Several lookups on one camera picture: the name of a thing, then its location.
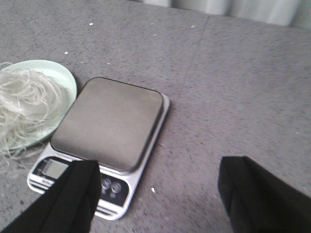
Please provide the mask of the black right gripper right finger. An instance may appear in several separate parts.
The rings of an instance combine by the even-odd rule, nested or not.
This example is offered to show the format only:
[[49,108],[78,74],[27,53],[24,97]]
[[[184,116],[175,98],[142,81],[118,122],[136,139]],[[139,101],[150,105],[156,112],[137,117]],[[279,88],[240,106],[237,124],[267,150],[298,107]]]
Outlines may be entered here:
[[311,199],[247,156],[222,157],[218,190],[235,233],[309,233]]

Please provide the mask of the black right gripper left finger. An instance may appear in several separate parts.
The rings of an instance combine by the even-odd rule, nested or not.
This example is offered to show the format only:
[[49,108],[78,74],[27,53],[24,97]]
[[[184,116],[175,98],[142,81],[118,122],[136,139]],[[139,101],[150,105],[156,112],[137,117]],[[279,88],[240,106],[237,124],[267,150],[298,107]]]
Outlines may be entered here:
[[101,196],[97,161],[74,161],[4,233],[87,233]]

